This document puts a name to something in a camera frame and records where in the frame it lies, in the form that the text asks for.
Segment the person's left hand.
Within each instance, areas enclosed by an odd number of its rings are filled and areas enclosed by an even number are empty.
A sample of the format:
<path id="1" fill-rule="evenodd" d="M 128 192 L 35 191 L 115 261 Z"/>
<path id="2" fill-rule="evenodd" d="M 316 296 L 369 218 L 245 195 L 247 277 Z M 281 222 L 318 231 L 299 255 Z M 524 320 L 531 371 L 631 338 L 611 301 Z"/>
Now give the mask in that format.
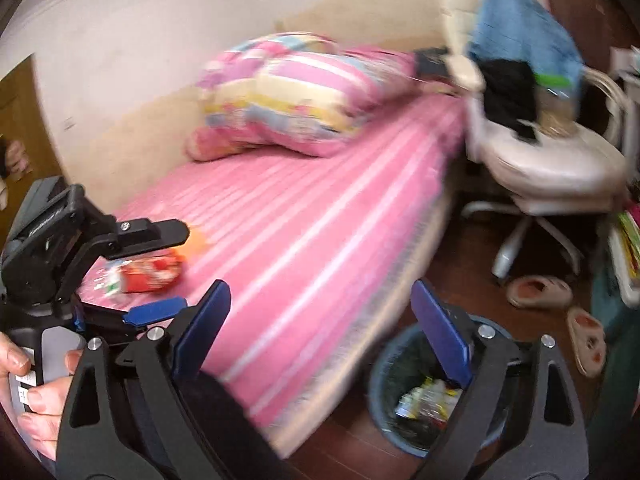
<path id="1" fill-rule="evenodd" d="M 58 452 L 58 433 L 67 393 L 73 381 L 73 374 L 84 350 L 72 350 L 66 353 L 64 364 L 67 375 L 42 386 L 31 388 L 27 393 L 30 412 L 16 414 L 11 401 L 9 376 L 24 376 L 30 372 L 29 356 L 5 334 L 1 334 L 1 405 L 12 424 L 24 432 L 32 441 L 35 450 L 56 461 Z"/>

